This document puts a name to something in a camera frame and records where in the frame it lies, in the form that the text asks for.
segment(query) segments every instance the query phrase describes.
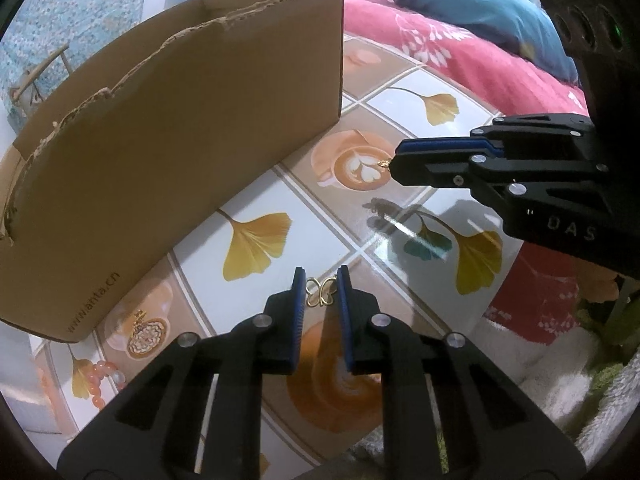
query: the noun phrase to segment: pink bedsheet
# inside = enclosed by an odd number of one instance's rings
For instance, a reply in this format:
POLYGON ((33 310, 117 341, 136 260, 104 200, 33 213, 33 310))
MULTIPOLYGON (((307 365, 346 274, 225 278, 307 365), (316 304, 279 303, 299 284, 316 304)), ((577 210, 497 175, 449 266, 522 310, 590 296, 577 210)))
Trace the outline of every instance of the pink bedsheet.
MULTIPOLYGON (((344 0, 344 30, 393 46, 465 86, 505 115, 587 114, 584 94, 468 30, 396 7, 392 0, 344 0)), ((576 325, 570 257, 525 243, 485 317, 549 344, 576 325)))
POLYGON ((587 113, 579 88, 464 28, 399 9, 392 0, 344 0, 344 30, 404 51, 505 115, 587 113))

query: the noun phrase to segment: cardboard flap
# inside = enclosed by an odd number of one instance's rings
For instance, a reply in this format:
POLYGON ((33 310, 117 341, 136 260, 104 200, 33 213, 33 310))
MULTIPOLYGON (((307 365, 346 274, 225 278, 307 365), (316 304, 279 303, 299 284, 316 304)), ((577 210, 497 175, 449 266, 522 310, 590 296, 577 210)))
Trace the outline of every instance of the cardboard flap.
POLYGON ((116 38, 74 70, 25 124, 14 146, 27 159, 69 112, 102 88, 114 88, 138 63, 186 28, 265 0, 188 0, 116 38))
POLYGON ((5 215, 3 319, 82 339, 101 305, 337 122, 342 0, 253 3, 175 34, 34 149, 5 215))
POLYGON ((0 217, 0 243, 10 242, 9 235, 4 225, 4 218, 8 210, 8 203, 15 183, 20 177, 25 160, 13 146, 4 154, 0 161, 0 203, 2 204, 2 216, 0 217))

